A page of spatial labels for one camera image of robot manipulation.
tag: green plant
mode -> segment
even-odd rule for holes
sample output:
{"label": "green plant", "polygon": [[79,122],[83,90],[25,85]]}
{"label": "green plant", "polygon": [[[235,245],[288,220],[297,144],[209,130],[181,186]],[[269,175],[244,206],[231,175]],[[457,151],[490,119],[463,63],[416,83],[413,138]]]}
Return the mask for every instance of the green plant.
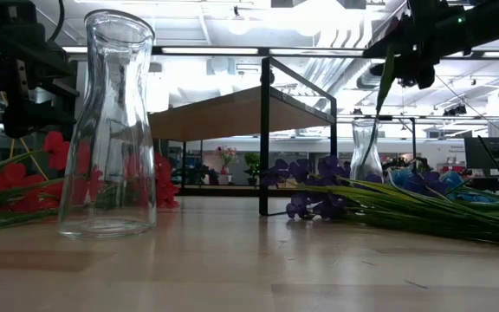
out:
{"label": "green plant", "polygon": [[251,178],[255,178],[259,175],[259,155],[257,153],[246,153],[243,156],[243,160],[245,160],[246,165],[248,165],[249,169],[244,170],[244,172],[248,173]]}

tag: glass vase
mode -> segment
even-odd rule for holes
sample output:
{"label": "glass vase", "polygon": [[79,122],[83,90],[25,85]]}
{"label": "glass vase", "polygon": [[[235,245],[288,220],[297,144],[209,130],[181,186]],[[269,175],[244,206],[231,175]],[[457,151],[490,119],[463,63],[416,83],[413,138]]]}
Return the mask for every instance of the glass vase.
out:
{"label": "glass vase", "polygon": [[[352,128],[354,147],[350,179],[382,182],[382,164],[377,149],[379,122],[377,120],[355,120],[352,122]],[[373,143],[366,156],[372,137],[374,137]]]}
{"label": "glass vase", "polygon": [[88,88],[68,152],[59,232],[119,237],[156,224],[146,76],[152,28],[129,14],[86,15]]}

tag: black machine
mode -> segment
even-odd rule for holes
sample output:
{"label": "black machine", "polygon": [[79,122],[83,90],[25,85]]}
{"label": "black machine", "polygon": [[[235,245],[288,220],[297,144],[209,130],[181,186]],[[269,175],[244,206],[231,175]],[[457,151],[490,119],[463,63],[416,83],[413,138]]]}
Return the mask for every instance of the black machine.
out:
{"label": "black machine", "polygon": [[[465,10],[445,0],[407,0],[411,14],[394,18],[385,37],[368,47],[366,58],[385,57],[388,46],[395,51],[394,74],[404,87],[428,88],[435,78],[440,58],[499,39],[499,0],[469,0]],[[370,69],[382,75],[384,64]]]}
{"label": "black machine", "polygon": [[[499,166],[499,138],[484,138],[484,143],[490,150]],[[489,171],[496,169],[490,156],[484,150],[483,144],[477,138],[464,138],[465,161],[469,169],[483,169]]]}
{"label": "black machine", "polygon": [[[62,26],[64,8],[59,0]],[[35,104],[29,90],[59,88],[55,79],[75,75],[67,53],[55,43],[61,28],[45,39],[45,28],[36,20],[36,7],[28,0],[0,0],[0,92],[8,106],[3,114],[5,133],[21,138],[47,125],[74,124],[69,114],[52,107],[51,101]]]}

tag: glass carafe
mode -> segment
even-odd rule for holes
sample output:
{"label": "glass carafe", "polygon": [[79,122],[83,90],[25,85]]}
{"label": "glass carafe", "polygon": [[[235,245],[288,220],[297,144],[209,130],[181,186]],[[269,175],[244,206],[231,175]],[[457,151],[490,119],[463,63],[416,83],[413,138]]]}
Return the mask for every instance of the glass carafe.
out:
{"label": "glass carafe", "polygon": [[154,33],[129,14],[86,15],[88,88],[68,153],[59,232],[118,237],[156,224],[146,76]]}
{"label": "glass carafe", "polygon": [[[354,120],[352,128],[354,147],[350,179],[382,182],[382,164],[380,163],[379,151],[377,149],[379,122],[377,120]],[[373,136],[371,149],[366,156],[367,148]]]}

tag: ceiling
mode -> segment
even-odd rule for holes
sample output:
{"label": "ceiling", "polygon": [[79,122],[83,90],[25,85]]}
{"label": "ceiling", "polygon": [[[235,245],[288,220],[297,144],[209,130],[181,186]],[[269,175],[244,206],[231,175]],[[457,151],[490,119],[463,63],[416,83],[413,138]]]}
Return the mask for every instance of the ceiling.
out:
{"label": "ceiling", "polygon": [[[33,2],[39,22],[50,33],[58,20],[57,0]],[[383,22],[392,13],[405,8],[402,0],[370,0],[366,10],[345,10],[335,0],[307,0],[292,9],[271,9],[270,0],[64,0],[64,4],[65,23],[57,38],[62,46],[86,45],[84,16],[92,10],[114,9],[150,23],[156,33],[155,45],[364,48],[372,37],[382,33],[381,27],[386,26]],[[234,15],[235,4],[238,17]],[[499,48],[499,41],[483,48]],[[211,57],[153,56],[152,62],[162,64],[159,81],[169,94],[168,103],[189,104],[259,84],[259,57],[219,58],[213,61]],[[377,91],[357,84],[370,61],[304,57],[279,60],[333,94],[340,114],[349,114],[355,107],[365,114],[374,111]],[[228,64],[228,70],[219,75],[216,63]],[[486,111],[488,94],[499,90],[499,61],[442,61],[436,71],[439,79],[426,90],[402,89],[394,83],[382,113],[439,115],[462,100],[482,113]],[[275,71],[275,87],[297,95],[308,105],[327,107],[279,71]]]}

